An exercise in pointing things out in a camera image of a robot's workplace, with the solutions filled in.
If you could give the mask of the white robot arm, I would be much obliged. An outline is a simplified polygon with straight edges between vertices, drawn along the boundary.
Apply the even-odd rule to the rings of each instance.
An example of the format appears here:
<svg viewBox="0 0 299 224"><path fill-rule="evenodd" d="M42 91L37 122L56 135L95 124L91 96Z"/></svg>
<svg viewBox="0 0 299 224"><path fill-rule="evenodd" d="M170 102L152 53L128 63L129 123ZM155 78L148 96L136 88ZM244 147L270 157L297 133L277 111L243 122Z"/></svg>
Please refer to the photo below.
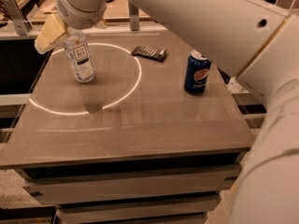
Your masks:
<svg viewBox="0 0 299 224"><path fill-rule="evenodd" d="M250 91L267 116L245 163L230 224L299 224L298 17L263 0L128 0ZM36 39L98 23L106 0L57 0Z"/></svg>

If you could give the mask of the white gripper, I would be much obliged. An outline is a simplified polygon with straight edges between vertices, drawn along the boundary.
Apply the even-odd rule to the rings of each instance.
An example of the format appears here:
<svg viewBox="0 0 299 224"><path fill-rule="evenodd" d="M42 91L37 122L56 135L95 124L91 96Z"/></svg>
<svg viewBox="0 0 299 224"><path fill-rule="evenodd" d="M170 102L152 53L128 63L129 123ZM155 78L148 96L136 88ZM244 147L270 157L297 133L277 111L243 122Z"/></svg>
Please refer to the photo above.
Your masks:
<svg viewBox="0 0 299 224"><path fill-rule="evenodd" d="M93 27L104 16L106 0L56 0L58 14L50 14L35 40L35 48L44 54L68 37L67 26L83 30Z"/></svg>

